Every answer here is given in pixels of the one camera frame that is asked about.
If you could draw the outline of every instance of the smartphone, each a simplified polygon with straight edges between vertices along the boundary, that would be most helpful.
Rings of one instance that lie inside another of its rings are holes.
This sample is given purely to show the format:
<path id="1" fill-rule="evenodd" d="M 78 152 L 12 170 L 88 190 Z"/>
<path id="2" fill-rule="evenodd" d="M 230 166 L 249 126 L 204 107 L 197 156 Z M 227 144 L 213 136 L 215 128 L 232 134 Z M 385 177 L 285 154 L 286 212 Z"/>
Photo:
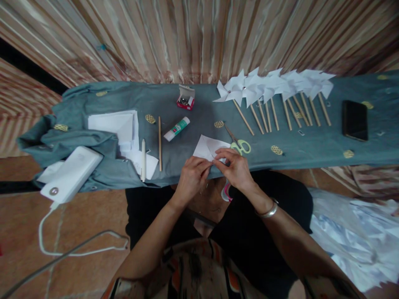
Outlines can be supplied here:
<path id="1" fill-rule="evenodd" d="M 345 100 L 342 103 L 342 133 L 344 136 L 367 141 L 367 107 L 361 103 Z"/>

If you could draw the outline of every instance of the white power bank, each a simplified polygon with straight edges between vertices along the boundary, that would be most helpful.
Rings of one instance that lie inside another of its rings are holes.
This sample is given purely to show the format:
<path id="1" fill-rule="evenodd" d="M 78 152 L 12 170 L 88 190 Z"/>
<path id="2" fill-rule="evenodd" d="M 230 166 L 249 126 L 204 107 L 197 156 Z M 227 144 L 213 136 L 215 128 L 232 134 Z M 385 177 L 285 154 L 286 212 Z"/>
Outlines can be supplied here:
<path id="1" fill-rule="evenodd" d="M 103 155 L 87 147 L 77 147 L 40 194 L 57 203 L 71 201 L 102 159 Z"/>

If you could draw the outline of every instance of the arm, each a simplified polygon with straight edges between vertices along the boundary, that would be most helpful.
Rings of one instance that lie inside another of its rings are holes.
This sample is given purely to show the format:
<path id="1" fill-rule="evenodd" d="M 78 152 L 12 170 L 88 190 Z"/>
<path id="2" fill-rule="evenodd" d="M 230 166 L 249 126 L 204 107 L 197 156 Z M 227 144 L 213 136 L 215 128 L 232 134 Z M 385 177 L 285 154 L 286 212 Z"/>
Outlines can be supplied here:
<path id="1" fill-rule="evenodd" d="M 191 157 L 186 161 L 175 194 L 134 246 L 112 281 L 118 277 L 143 278 L 159 266 L 176 221 L 204 185 L 211 166 L 211 162 L 198 157 Z"/>
<path id="2" fill-rule="evenodd" d="M 219 149 L 216 153 L 213 163 L 229 182 L 249 199 L 259 214 L 269 212 L 273 201 L 252 179 L 246 158 L 232 149 Z M 230 166 L 218 161 L 221 158 L 226 158 Z M 316 275 L 338 278 L 361 295 L 328 254 L 283 209 L 278 208 L 272 217 L 262 220 L 284 260 L 302 281 L 305 276 Z"/>

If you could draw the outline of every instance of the red box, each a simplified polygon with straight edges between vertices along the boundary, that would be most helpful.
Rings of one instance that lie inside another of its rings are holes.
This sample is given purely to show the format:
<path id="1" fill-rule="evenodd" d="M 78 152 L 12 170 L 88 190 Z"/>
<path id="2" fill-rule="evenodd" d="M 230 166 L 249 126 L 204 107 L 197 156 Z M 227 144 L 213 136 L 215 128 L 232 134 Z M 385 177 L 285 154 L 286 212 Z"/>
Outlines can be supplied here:
<path id="1" fill-rule="evenodd" d="M 177 99 L 177 106 L 183 109 L 192 110 L 194 106 L 195 90 L 184 85 L 179 85 L 180 96 Z"/>

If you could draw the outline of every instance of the white pencil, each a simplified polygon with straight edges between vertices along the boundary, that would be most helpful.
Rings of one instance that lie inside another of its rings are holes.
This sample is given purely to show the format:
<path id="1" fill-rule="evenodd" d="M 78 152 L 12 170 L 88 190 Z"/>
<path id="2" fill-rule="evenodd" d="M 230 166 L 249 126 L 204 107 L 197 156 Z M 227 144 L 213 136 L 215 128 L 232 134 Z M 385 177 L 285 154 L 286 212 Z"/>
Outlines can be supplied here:
<path id="1" fill-rule="evenodd" d="M 141 180 L 145 182 L 145 140 L 141 142 Z"/>

